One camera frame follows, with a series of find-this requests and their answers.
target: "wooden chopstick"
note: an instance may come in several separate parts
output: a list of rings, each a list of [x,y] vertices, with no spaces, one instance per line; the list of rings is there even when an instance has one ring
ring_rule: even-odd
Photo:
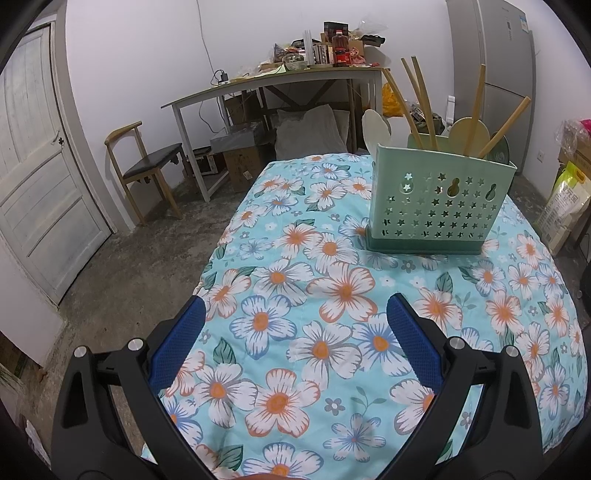
[[[496,133],[496,135],[491,138],[491,141],[489,141],[485,145],[485,147],[478,154],[477,158],[483,158],[488,152],[490,152],[494,148],[494,146],[499,142],[499,140],[501,140],[501,138],[503,138],[503,135],[507,133],[507,130],[511,128],[511,125],[515,123],[515,121],[525,111],[525,109],[529,106],[530,103],[530,97],[525,97],[521,101],[519,106],[515,109],[515,112],[513,112],[511,116],[507,119],[505,125],[503,125],[501,129]]]
[[[411,57],[414,66],[414,73],[417,75],[418,88],[421,93],[419,103],[421,104],[421,110],[427,122],[427,129],[429,130],[429,138],[431,139],[431,149],[438,152],[439,147],[437,146],[437,137],[435,135],[435,125],[433,124],[433,112],[431,111],[431,104],[429,103],[429,95],[427,93],[427,87],[425,87],[425,80],[421,72],[421,67],[418,64],[416,57]]]
[[[476,126],[480,120],[480,107],[482,106],[482,93],[484,92],[484,80],[486,74],[486,65],[480,65],[480,76],[478,77],[478,88],[476,88],[476,98],[474,99],[474,107],[472,108],[472,120],[468,128],[468,138],[464,146],[464,156],[468,156],[468,152],[474,142],[474,135],[476,134]]]
[[[410,80],[410,84],[413,86],[414,94],[417,96],[417,102],[421,102],[421,90],[418,89],[417,79],[413,75],[413,71],[408,66],[406,59],[402,60],[402,65],[404,65],[404,70],[407,71],[408,79]]]
[[[394,93],[394,96],[396,97],[396,101],[400,105],[402,113],[406,117],[406,120],[408,122],[408,126],[410,127],[410,131],[413,134],[414,141],[417,144],[417,147],[420,150],[423,150],[423,142],[421,142],[421,136],[418,134],[417,126],[415,125],[414,120],[413,120],[412,116],[410,115],[410,112],[408,111],[406,103],[404,102],[404,98],[402,97],[402,93],[400,93],[398,85],[396,85],[396,82],[394,81],[394,77],[392,77],[392,74],[390,73],[390,71],[388,69],[382,69],[382,72],[383,72],[384,76],[386,77],[386,80],[389,83],[390,88],[392,89],[392,92]]]

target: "blue gripper pad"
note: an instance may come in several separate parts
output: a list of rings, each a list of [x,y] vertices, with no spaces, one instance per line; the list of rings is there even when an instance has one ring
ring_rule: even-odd
[[[400,347],[417,374],[419,382],[432,388],[437,394],[443,385],[441,357],[416,322],[414,312],[409,312],[398,297],[392,295],[386,307],[388,324]]]
[[[205,302],[195,297],[153,354],[148,383],[155,395],[173,383],[205,325]]]

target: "metal screw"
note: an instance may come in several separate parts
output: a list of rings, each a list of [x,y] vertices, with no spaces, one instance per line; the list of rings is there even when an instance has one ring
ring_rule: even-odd
[[[129,350],[132,350],[134,352],[138,351],[143,346],[144,346],[144,341],[141,338],[134,338],[133,340],[130,340],[129,343],[127,344],[127,348],[129,348]]]
[[[506,349],[507,355],[516,357],[519,355],[519,350],[515,348],[513,345],[509,345]]]
[[[86,355],[86,347],[83,345],[77,346],[76,349],[74,350],[74,356],[76,358],[82,358],[85,355]]]
[[[466,346],[466,342],[459,337],[452,337],[449,339],[449,344],[455,350],[462,350]]]

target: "black chair seat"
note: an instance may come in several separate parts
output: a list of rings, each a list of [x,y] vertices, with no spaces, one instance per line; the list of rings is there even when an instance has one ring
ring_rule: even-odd
[[[163,167],[169,161],[172,161],[173,163],[178,163],[177,154],[181,151],[182,148],[182,144],[175,143],[174,145],[161,148],[160,150],[148,154],[146,157],[142,158],[139,162],[137,162],[133,167],[131,167],[128,171],[124,173],[124,180],[144,173],[145,171],[152,170],[153,168]]]

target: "orange flower pattern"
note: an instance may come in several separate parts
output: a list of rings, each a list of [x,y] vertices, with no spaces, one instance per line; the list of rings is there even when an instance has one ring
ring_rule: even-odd
[[[519,349],[544,448],[580,421],[587,362],[576,311],[513,202],[479,255],[385,255],[366,249],[371,186],[370,157],[272,163],[215,245],[195,291],[206,334],[161,399],[218,479],[380,474],[434,399],[388,324],[396,292],[471,348]],[[447,455],[479,397],[472,387]]]

